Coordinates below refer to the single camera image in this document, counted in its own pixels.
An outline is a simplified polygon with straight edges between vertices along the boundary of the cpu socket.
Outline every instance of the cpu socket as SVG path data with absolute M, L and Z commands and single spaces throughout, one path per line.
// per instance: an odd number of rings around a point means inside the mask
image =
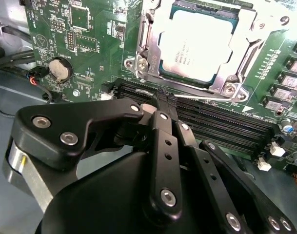
M 186 97 L 246 101 L 243 82 L 269 35 L 289 28 L 291 12 L 274 0 L 224 2 L 143 0 L 136 54 L 124 66 Z

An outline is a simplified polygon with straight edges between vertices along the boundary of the red wire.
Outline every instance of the red wire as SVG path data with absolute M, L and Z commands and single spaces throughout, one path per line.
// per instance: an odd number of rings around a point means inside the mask
M 35 77 L 30 77 L 30 83 L 33 85 L 37 85 L 37 83 L 35 81 Z

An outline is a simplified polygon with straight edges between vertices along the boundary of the green circuit board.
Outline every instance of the green circuit board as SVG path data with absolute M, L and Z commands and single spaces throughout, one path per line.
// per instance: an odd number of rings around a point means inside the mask
M 279 2 L 297 15 L 297 0 Z M 65 83 L 50 76 L 41 83 L 62 93 L 66 101 L 83 102 L 100 100 L 100 86 L 106 81 L 123 78 L 138 82 L 123 61 L 136 52 L 141 8 L 141 0 L 29 0 L 26 14 L 37 65 L 47 67 L 59 56 L 70 61 L 74 69 Z M 297 96 L 280 115 L 262 104 L 273 84 L 278 83 L 278 75 L 287 70 L 286 60 L 297 57 L 296 44 L 297 27 L 273 32 L 244 82 L 248 100 L 208 102 L 268 122 L 279 123 L 286 117 L 296 122 Z

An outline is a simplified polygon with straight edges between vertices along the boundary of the white connector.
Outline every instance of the white connector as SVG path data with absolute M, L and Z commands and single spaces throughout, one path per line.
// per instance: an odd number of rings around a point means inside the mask
M 272 142 L 270 153 L 273 156 L 282 157 L 286 153 L 286 151 L 279 145 L 277 145 L 276 142 Z
M 108 94 L 107 93 L 103 93 L 103 94 L 100 95 L 100 100 L 101 101 L 110 100 L 110 99 L 113 98 L 113 96 L 114 96 L 113 93 L 108 93 Z
M 268 164 L 262 157 L 259 157 L 259 160 L 257 162 L 257 167 L 259 168 L 260 171 L 265 171 L 268 172 L 272 166 Z

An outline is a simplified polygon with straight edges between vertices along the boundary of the black dimm slot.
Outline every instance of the black dimm slot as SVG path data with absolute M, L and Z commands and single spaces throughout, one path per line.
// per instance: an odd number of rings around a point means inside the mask
M 115 81 L 116 98 L 130 98 L 138 104 L 149 103 L 151 97 L 136 92 L 136 89 L 151 93 L 157 90 L 140 83 Z M 178 118 L 191 127 L 196 138 L 210 139 L 249 156 L 258 156 L 279 133 L 275 124 L 186 98 L 178 98 L 177 113 Z

